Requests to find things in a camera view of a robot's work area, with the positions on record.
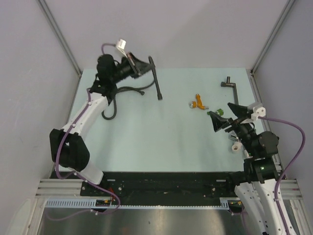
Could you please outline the green water faucet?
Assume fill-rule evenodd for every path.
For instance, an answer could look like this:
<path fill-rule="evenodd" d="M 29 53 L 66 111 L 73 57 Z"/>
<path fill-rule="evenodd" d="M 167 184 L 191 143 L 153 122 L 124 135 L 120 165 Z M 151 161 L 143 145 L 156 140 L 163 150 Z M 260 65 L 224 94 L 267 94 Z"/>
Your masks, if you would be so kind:
<path fill-rule="evenodd" d="M 224 115 L 224 111 L 222 110 L 222 109 L 217 109 L 216 111 L 208 111 L 207 112 L 207 114 L 210 116 L 211 115 L 211 113 L 215 113 L 215 114 L 217 114 L 217 115 L 219 115 L 219 116 L 223 116 Z"/>

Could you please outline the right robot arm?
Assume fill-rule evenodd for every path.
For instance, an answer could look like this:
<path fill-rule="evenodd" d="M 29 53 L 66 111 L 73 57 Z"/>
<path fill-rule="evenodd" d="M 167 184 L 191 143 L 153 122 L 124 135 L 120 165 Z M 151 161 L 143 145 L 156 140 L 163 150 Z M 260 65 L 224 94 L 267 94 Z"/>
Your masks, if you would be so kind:
<path fill-rule="evenodd" d="M 225 184 L 230 196 L 238 196 L 261 235 L 294 235 L 279 188 L 279 176 L 273 161 L 279 138 L 270 131 L 256 133 L 253 122 L 266 115 L 261 103 L 242 106 L 228 104 L 236 119 L 210 112 L 215 132 L 234 132 L 245 150 L 243 171 L 230 175 Z"/>

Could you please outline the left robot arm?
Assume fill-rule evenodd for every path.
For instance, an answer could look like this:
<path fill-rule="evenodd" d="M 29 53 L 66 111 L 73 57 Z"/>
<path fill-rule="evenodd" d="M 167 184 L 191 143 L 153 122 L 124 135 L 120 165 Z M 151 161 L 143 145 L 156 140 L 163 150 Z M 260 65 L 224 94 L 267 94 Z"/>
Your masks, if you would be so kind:
<path fill-rule="evenodd" d="M 101 196 L 107 192 L 108 183 L 103 181 L 103 171 L 92 163 L 85 138 L 98 116 L 116 102 L 115 96 L 120 91 L 117 83 L 155 71 L 155 65 L 152 58 L 144 62 L 129 52 L 120 63 L 116 63 L 112 55 L 103 54 L 98 58 L 96 68 L 95 80 L 87 89 L 87 101 L 62 129 L 53 129 L 49 139 L 57 176 L 62 178 L 60 166 L 70 169 L 83 180 L 91 182 L 91 190 Z"/>

